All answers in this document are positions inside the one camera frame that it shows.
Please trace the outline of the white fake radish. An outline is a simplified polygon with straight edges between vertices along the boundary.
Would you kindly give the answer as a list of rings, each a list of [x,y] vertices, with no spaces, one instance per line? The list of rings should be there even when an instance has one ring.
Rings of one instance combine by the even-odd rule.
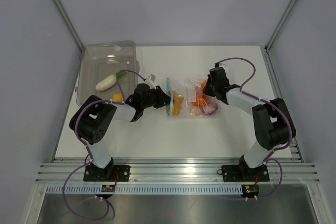
[[[106,90],[110,89],[125,74],[127,74],[127,73],[126,72],[121,72],[121,73],[111,74],[111,75],[107,76],[105,79],[103,79],[102,81],[100,81],[96,84],[95,90],[99,91],[99,92],[102,92],[102,91],[106,91]]]

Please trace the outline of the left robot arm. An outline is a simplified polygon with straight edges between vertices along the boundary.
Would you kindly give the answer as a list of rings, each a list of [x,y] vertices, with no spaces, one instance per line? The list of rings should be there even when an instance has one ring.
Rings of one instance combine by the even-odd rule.
[[[115,175],[114,161],[106,149],[103,137],[112,120],[135,122],[145,109],[165,107],[171,102],[159,86],[151,88],[141,83],[125,103],[108,101],[91,95],[71,118],[69,127],[88,151],[85,181],[107,181]]]

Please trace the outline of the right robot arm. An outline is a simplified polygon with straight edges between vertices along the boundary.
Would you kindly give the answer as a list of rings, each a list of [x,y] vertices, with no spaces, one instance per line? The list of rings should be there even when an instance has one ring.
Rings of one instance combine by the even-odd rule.
[[[296,136],[285,101],[258,98],[241,90],[239,85],[230,84],[225,69],[218,64],[209,70],[203,93],[241,109],[253,118],[256,141],[237,165],[222,166],[223,181],[254,182],[258,179],[268,182],[266,161]]]

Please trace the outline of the zip top bag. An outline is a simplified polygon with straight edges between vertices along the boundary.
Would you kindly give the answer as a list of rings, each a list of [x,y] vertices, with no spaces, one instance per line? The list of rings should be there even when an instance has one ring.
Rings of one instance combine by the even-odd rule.
[[[175,90],[178,94],[184,97],[184,101],[182,103],[182,109],[181,109],[180,114],[175,115],[175,116],[169,116],[169,117],[177,117],[177,118],[192,117],[193,115],[191,115],[191,109],[193,106],[195,106],[194,102],[196,101],[197,97],[206,96],[207,103],[215,102],[214,99],[212,99],[210,96],[207,96],[203,93],[203,90],[201,89],[201,83],[203,81],[205,80],[202,80],[202,79],[173,79],[173,78],[166,79],[166,94],[168,95],[169,91],[172,92],[173,90]],[[194,117],[201,117],[201,116],[212,116],[212,115],[201,114],[200,116],[194,116]]]

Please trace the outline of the clear plastic container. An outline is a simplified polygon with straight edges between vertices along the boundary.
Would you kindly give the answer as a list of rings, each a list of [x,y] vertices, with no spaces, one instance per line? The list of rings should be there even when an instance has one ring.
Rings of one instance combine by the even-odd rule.
[[[131,40],[88,45],[83,53],[76,89],[77,105],[82,106],[91,95],[111,99],[114,94],[120,93],[117,84],[106,91],[95,90],[98,82],[120,70],[127,73],[119,80],[122,91],[126,97],[131,95],[139,80],[130,72],[140,70],[136,58],[136,45]]]

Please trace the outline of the yellow fake fruit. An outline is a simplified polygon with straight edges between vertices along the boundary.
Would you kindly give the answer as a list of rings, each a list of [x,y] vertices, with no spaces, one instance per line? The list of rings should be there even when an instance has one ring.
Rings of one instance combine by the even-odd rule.
[[[121,93],[116,93],[116,94],[114,94],[113,95],[113,97],[112,97],[112,101],[113,102],[123,102],[123,95],[121,94]]]

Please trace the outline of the golden fake pastry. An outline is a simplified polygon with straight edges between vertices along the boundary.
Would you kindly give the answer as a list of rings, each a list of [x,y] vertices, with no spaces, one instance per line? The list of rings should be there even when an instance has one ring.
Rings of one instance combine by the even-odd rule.
[[[172,97],[173,100],[167,105],[166,112],[168,116],[179,115],[182,109],[182,103],[184,101],[184,97],[178,94],[175,90],[172,92],[168,92],[168,96]]]

